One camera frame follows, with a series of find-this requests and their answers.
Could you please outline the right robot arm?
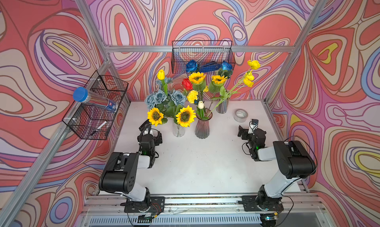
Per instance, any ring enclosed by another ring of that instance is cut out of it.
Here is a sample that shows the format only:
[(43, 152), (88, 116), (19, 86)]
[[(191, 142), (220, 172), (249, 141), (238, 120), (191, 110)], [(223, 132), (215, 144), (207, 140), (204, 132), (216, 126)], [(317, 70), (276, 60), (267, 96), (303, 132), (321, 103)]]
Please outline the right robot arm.
[(274, 141), (265, 146), (266, 132), (260, 128), (253, 131), (238, 127), (238, 137), (246, 141), (249, 156), (256, 162), (276, 161), (279, 170), (271, 180), (262, 185), (256, 196), (243, 196), (239, 204), (245, 212), (282, 212), (283, 193), (294, 182), (315, 173), (317, 165), (299, 141)]

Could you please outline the yellow sunflower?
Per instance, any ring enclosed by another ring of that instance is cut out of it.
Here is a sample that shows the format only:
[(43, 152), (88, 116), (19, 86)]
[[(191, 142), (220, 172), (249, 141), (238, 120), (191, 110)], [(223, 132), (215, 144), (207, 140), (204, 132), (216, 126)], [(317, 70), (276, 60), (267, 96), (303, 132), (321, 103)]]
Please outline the yellow sunflower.
[(148, 121), (154, 125), (162, 125), (162, 119), (164, 118), (164, 114), (160, 112), (160, 110), (156, 107), (150, 109), (150, 111), (147, 113), (147, 119)]
[(187, 107), (180, 109), (176, 115), (175, 121), (181, 127), (187, 128), (195, 121), (195, 118), (195, 111), (188, 105)]

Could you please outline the yellow rose spray stem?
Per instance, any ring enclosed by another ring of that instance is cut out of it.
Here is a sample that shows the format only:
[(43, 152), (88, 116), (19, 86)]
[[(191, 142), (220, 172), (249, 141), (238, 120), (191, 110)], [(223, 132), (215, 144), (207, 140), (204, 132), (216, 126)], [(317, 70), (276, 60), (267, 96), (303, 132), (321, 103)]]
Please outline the yellow rose spray stem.
[(212, 100), (218, 101), (218, 103), (215, 105), (215, 107), (211, 110), (212, 112), (221, 105), (224, 101), (227, 101), (229, 98), (231, 98), (232, 95), (240, 93), (240, 89), (247, 86), (247, 87), (253, 87), (255, 77), (252, 74), (254, 70), (258, 70), (261, 65), (257, 60), (249, 60), (247, 62), (250, 69), (244, 74), (242, 78), (238, 80), (238, 82), (230, 89), (227, 90), (224, 85), (221, 86), (219, 89), (219, 97), (215, 97)]

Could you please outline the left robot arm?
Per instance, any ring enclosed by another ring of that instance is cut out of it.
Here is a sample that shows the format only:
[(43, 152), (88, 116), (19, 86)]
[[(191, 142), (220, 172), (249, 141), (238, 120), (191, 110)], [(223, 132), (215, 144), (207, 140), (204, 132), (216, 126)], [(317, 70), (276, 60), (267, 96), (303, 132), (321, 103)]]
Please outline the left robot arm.
[(119, 194), (126, 198), (121, 203), (124, 212), (151, 213), (159, 215), (164, 211), (165, 198), (152, 197), (148, 187), (137, 183), (138, 169), (151, 169), (159, 154), (156, 147), (162, 144), (162, 134), (154, 135), (152, 124), (146, 120), (140, 127), (139, 150), (135, 153), (113, 152), (102, 172), (99, 190)]

